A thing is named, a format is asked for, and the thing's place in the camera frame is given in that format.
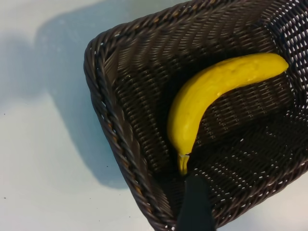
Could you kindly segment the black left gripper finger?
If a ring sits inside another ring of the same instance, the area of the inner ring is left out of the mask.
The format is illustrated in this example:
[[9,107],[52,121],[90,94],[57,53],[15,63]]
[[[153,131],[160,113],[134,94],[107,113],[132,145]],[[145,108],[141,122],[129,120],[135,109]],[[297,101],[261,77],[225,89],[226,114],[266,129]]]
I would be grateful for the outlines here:
[[213,231],[214,218],[209,200],[209,186],[199,175],[186,178],[183,204],[177,219],[178,231]]

